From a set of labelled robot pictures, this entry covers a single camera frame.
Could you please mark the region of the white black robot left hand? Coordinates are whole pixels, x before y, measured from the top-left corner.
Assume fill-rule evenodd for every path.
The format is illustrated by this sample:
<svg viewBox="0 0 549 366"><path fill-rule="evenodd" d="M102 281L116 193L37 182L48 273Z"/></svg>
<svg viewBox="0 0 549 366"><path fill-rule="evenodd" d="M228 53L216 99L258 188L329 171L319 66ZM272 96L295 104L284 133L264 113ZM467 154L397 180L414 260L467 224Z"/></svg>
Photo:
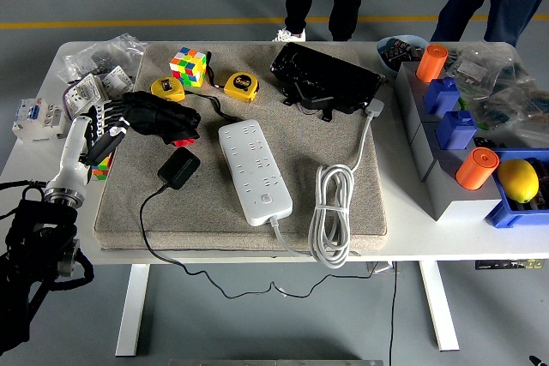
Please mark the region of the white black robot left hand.
<svg viewBox="0 0 549 366"><path fill-rule="evenodd" d="M125 137L130 122L120 101L92 105L74 118L65 141L59 173L47 184L45 198L78 208L85 200L92 166L99 165Z"/></svg>

